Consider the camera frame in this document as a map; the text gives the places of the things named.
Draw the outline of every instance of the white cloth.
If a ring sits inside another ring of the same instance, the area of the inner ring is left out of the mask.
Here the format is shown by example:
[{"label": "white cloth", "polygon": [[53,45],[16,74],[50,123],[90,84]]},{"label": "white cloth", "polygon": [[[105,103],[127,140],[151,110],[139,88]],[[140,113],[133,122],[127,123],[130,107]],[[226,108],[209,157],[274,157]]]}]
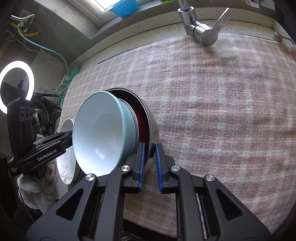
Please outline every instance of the white cloth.
[{"label": "white cloth", "polygon": [[55,173],[56,165],[51,163],[47,164],[45,175],[41,179],[23,174],[17,179],[17,185],[27,206],[45,213],[55,204],[55,200],[59,198]]}]

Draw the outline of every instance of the wall socket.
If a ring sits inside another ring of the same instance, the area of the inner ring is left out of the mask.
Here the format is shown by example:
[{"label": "wall socket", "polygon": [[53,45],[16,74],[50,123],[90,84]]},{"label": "wall socket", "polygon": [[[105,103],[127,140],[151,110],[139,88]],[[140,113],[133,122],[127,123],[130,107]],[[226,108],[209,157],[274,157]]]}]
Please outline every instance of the wall socket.
[{"label": "wall socket", "polygon": [[20,17],[21,18],[24,18],[24,17],[29,16],[29,15],[30,15],[30,12],[28,12],[27,10],[22,9],[21,12],[20,12]]}]

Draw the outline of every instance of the checkered cloth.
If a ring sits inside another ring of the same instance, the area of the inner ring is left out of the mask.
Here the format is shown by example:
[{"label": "checkered cloth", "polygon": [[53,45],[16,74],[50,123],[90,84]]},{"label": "checkered cloth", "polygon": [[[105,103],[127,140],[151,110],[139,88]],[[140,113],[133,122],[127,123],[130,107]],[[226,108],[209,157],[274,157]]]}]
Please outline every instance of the checkered cloth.
[{"label": "checkered cloth", "polygon": [[[60,123],[99,90],[124,87],[150,107],[166,155],[191,174],[215,175],[271,232],[296,200],[296,48],[223,35],[129,50],[78,74]],[[174,195],[162,195],[155,165],[142,193],[126,195],[124,218],[176,236]]]}]

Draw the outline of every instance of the speckled countertop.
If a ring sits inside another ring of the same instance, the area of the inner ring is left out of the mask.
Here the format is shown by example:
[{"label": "speckled countertop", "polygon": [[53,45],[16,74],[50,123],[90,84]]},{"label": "speckled countertop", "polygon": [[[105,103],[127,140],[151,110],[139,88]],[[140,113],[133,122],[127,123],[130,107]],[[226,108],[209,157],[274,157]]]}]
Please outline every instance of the speckled countertop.
[{"label": "speckled countertop", "polygon": [[[196,8],[197,18],[209,25],[225,10],[223,7]],[[289,37],[283,27],[274,19],[260,13],[243,9],[231,8],[232,17],[226,23],[221,33],[245,34],[273,40],[274,30],[283,36]],[[99,62],[129,49],[167,38],[186,35],[180,16],[177,11],[151,17],[122,29],[101,42],[94,45],[74,62],[85,71]]]}]

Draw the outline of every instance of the green cable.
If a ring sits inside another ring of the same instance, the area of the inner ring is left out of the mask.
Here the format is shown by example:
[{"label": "green cable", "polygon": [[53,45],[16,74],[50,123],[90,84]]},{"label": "green cable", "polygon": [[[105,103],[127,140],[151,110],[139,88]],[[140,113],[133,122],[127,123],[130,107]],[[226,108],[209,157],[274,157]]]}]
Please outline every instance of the green cable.
[{"label": "green cable", "polygon": [[[69,87],[69,85],[70,85],[70,74],[69,74],[69,68],[68,68],[68,64],[67,64],[66,60],[64,59],[64,57],[63,57],[62,55],[60,55],[60,54],[57,53],[56,51],[51,50],[51,49],[48,49],[48,48],[46,48],[46,47],[43,47],[43,46],[41,46],[41,45],[39,45],[39,44],[37,44],[37,43],[31,41],[31,40],[28,40],[25,36],[23,36],[23,35],[21,34],[21,32],[20,32],[20,30],[19,30],[19,27],[17,28],[17,31],[18,31],[19,35],[20,35],[24,40],[26,40],[27,42],[29,42],[29,43],[31,43],[31,44],[34,44],[34,45],[38,46],[39,48],[42,48],[42,49],[45,49],[45,50],[50,51],[50,52],[52,52],[52,53],[55,53],[56,55],[60,56],[60,57],[62,58],[62,60],[64,61],[65,65],[66,65],[66,68],[67,68],[68,80],[67,80],[67,83],[61,83],[61,84],[59,84],[59,86],[58,86],[57,89],[56,89],[56,94],[58,95],[58,97],[62,98],[62,100],[61,100],[61,105],[62,105],[62,103],[63,103],[63,99],[64,99],[65,95],[62,95],[62,96],[61,96],[60,94],[61,94],[64,90],[66,90],[66,89]],[[59,88],[61,85],[66,85],[66,87],[65,87],[61,92],[57,93],[57,90],[58,90],[58,88]]]}]

